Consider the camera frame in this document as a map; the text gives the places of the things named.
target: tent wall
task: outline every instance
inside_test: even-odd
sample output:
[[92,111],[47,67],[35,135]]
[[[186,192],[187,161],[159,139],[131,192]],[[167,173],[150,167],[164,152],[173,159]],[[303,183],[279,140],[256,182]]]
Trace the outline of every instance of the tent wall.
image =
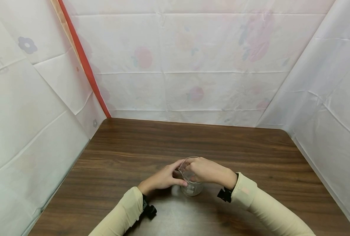
[[0,235],[24,233],[103,119],[50,1],[0,0]]
[[350,0],[337,0],[258,123],[287,131],[350,220]]
[[255,126],[334,0],[63,0],[112,117]]

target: wrist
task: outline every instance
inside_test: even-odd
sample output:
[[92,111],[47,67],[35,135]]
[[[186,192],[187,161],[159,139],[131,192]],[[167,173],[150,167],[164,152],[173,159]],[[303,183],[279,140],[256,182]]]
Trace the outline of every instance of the wrist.
[[237,174],[229,168],[226,168],[220,175],[219,184],[227,189],[234,189],[235,184],[237,184]]
[[150,184],[148,179],[140,182],[137,188],[143,195],[147,195],[150,191],[153,190],[152,185]]

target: wooden table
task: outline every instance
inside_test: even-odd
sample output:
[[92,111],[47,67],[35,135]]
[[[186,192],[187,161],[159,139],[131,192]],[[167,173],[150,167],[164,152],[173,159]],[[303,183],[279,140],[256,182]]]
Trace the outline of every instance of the wooden table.
[[[29,236],[87,236],[132,186],[167,164],[202,156],[240,171],[294,211],[318,236],[350,236],[350,223],[282,130],[107,119],[71,169]],[[178,187],[150,198],[158,213],[126,235],[272,235],[250,213]]]

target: glass beaker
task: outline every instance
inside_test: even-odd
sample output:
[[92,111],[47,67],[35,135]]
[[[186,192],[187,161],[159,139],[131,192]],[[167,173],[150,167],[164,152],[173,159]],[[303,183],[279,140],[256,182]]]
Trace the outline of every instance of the glass beaker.
[[179,172],[181,173],[183,179],[188,183],[188,186],[182,186],[181,190],[185,195],[188,196],[196,196],[197,194],[201,193],[202,189],[204,188],[204,184],[202,182],[191,181],[191,178],[195,176],[195,174],[189,169],[187,169],[187,166],[189,166],[189,164],[192,163],[192,158],[198,157],[187,157],[179,166]]

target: red edge strip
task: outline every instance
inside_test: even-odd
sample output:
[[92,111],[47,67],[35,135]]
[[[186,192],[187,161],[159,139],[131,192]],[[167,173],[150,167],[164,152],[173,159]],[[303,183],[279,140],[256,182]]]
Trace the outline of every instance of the red edge strip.
[[79,59],[80,59],[80,62],[83,66],[84,72],[86,73],[88,82],[90,83],[91,88],[92,88],[93,92],[95,93],[97,100],[99,101],[100,105],[102,106],[102,109],[105,113],[105,116],[107,118],[110,118],[111,115],[110,115],[110,113],[105,105],[105,102],[102,98],[102,95],[100,94],[100,90],[96,84],[95,77],[93,76],[93,72],[92,72],[90,63],[88,62],[86,54],[84,53],[84,50],[83,50],[83,47],[81,46],[78,35],[76,34],[74,25],[72,24],[71,19],[69,17],[69,14],[67,13],[67,10],[65,8],[65,5],[63,4],[63,0],[58,0],[58,3],[61,6],[63,14],[65,15],[65,19],[66,19],[67,24],[69,26],[72,39],[74,40],[74,43],[75,43],[76,51],[78,51]]

